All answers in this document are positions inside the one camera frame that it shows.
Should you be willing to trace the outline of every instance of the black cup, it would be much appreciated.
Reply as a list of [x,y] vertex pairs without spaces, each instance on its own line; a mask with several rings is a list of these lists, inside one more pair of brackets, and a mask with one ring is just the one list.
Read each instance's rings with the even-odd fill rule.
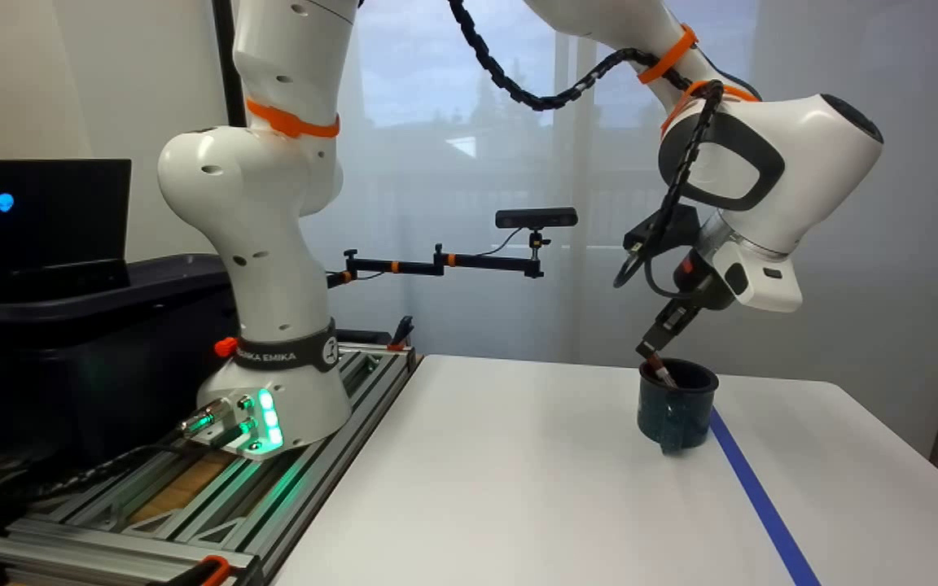
[[668,387],[653,366],[643,366],[640,384],[640,429],[661,446],[661,453],[681,453],[706,441],[706,418],[720,377],[694,362],[668,359],[679,387]]

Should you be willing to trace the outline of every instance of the computer monitor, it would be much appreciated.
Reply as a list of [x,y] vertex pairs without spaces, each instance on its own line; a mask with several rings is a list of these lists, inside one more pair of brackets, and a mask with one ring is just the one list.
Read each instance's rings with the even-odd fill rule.
[[0,161],[0,303],[124,286],[131,161]]

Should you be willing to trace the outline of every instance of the white wall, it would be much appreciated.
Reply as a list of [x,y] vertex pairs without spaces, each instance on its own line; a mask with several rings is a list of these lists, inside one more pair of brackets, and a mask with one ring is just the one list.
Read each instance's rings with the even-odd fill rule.
[[[604,56],[550,36],[522,5],[474,8],[530,88],[566,85]],[[671,8],[720,64],[769,98],[834,91],[885,130],[876,172],[798,252],[807,307],[789,319],[704,315],[674,356],[720,371],[830,377],[929,451],[938,427],[938,0]],[[0,43],[3,155],[133,155],[131,259],[205,252],[159,201],[154,161],[169,135],[222,121],[210,5],[0,0],[6,36],[22,49]],[[341,249],[481,252],[503,241],[493,211],[512,204],[579,204],[585,225],[550,231],[547,279],[382,276],[338,291],[338,319],[393,326],[413,314],[428,353],[631,366],[657,299],[608,279],[623,231],[661,195],[655,98],[619,71],[592,104],[556,119],[509,108],[438,0],[367,0],[354,43],[341,95],[346,195],[306,221],[322,263],[336,267]]]

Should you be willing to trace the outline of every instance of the table surface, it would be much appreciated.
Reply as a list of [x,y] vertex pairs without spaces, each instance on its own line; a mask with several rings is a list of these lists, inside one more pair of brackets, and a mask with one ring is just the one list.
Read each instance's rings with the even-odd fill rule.
[[[430,356],[276,584],[804,584],[720,441],[661,455],[636,407],[629,369]],[[938,584],[938,469],[854,399],[722,377],[716,412],[822,584]]]

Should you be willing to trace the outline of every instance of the blue line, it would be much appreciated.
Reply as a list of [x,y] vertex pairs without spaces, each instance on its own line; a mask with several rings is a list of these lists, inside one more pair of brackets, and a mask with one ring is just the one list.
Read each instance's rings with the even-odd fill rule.
[[744,451],[738,446],[729,427],[722,425],[722,418],[716,412],[709,412],[706,418],[709,429],[716,434],[729,469],[738,471],[744,493],[748,496],[776,554],[783,554],[783,563],[789,567],[792,579],[802,586],[818,586],[818,572],[807,567],[802,546],[796,544],[789,524],[783,520],[783,515],[776,511],[776,505],[769,501],[757,469],[748,467],[748,458],[744,455]]

